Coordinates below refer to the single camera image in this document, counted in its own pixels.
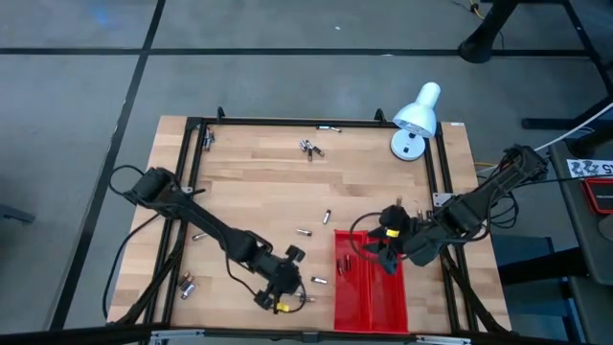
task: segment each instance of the wooden table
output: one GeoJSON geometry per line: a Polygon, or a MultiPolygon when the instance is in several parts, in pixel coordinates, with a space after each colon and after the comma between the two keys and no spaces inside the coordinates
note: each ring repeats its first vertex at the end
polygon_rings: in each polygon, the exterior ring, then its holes
{"type": "MultiPolygon", "coordinates": [[[[161,118],[148,165],[174,171],[186,117],[161,118]]],[[[390,151],[391,128],[343,128],[342,133],[305,126],[213,126],[216,141],[201,158],[197,188],[207,192],[195,200],[209,212],[240,229],[253,230],[283,256],[290,244],[306,252],[300,263],[306,290],[317,298],[295,314],[273,315],[260,309],[248,291],[231,280],[216,241],[192,241],[200,231],[190,225],[181,272],[195,276],[197,288],[187,300],[176,295],[171,324],[199,328],[333,331],[333,230],[349,229],[359,216],[380,211],[402,196],[410,215],[431,208],[424,159],[403,162],[390,151]],[[325,153],[313,162],[298,149],[309,139],[325,153]],[[331,209],[328,224],[322,223],[331,209]],[[304,227],[312,237],[297,235],[304,227]],[[329,278],[328,285],[310,282],[311,276],[329,278]]],[[[444,123],[443,134],[455,193],[477,186],[464,124],[444,123]]],[[[191,165],[195,135],[186,167],[191,165]]],[[[438,185],[442,186],[436,143],[431,140],[438,185]]],[[[133,227],[153,215],[137,208],[133,227]]],[[[151,279],[163,221],[156,220],[127,245],[109,320],[127,312],[151,279]]],[[[362,229],[376,227],[376,218],[364,220],[362,229]]],[[[497,321],[510,328],[491,241],[465,246],[471,284],[497,321]]],[[[263,278],[232,263],[233,273],[253,289],[265,287],[263,278]]],[[[411,333],[450,333],[440,261],[417,267],[403,263],[411,333]]],[[[455,286],[460,322],[467,329],[464,301],[455,286]]],[[[166,287],[158,297],[155,320],[161,318],[166,287]]],[[[285,297],[296,306],[296,297],[285,297]]]]}

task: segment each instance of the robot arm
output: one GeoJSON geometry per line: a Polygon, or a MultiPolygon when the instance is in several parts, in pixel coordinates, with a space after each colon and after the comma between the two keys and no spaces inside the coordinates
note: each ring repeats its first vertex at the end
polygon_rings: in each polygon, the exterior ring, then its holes
{"type": "Polygon", "coordinates": [[[227,258],[252,273],[260,274],[268,281],[264,291],[255,295],[256,303],[265,310],[274,308],[282,294],[296,292],[302,284],[298,266],[305,252],[290,245],[282,259],[272,254],[273,246],[256,233],[231,228],[223,221],[193,202],[181,190],[172,172],[151,168],[124,197],[135,205],[158,212],[168,219],[183,219],[193,223],[213,239],[225,251],[227,258]]]}
{"type": "Polygon", "coordinates": [[[529,180],[542,178],[547,161],[529,147],[514,146],[506,150],[498,172],[472,192],[451,197],[431,218],[419,222],[410,218],[399,205],[383,210],[381,227],[369,235],[381,241],[365,249],[377,254],[379,263],[390,274],[397,268],[397,257],[411,259],[413,264],[431,263],[449,244],[464,244],[484,238],[479,235],[491,207],[513,188],[529,180]],[[395,237],[387,229],[395,229],[395,237]]]}

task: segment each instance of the lamp shade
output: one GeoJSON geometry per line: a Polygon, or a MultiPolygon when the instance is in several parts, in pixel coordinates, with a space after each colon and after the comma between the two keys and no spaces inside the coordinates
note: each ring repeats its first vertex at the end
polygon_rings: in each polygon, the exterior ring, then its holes
{"type": "Polygon", "coordinates": [[[428,82],[421,88],[417,99],[403,107],[392,121],[410,133],[432,138],[437,131],[437,117],[433,108],[440,94],[439,85],[428,82]]]}

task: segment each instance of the red plastic bin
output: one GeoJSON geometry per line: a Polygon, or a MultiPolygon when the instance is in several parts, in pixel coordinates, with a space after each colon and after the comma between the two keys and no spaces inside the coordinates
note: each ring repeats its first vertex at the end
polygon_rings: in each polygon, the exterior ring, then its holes
{"type": "MultiPolygon", "coordinates": [[[[358,249],[370,241],[367,231],[353,231],[358,249]]],[[[375,259],[374,254],[362,251],[375,259]]],[[[334,330],[351,333],[408,334],[406,296],[402,269],[385,273],[379,264],[358,257],[349,241],[349,231],[334,230],[334,264],[351,258],[351,270],[335,272],[334,330]]]]}

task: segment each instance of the white desk lamp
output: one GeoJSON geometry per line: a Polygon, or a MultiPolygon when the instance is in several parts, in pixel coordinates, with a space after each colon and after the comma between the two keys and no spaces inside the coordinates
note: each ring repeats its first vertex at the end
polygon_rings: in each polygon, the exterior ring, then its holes
{"type": "Polygon", "coordinates": [[[392,137],[392,152],[396,157],[412,161],[420,158],[425,151],[423,138],[432,138],[437,131],[437,117],[434,114],[441,88],[435,82],[428,82],[421,88],[414,103],[403,107],[392,120],[402,128],[392,137]]]}

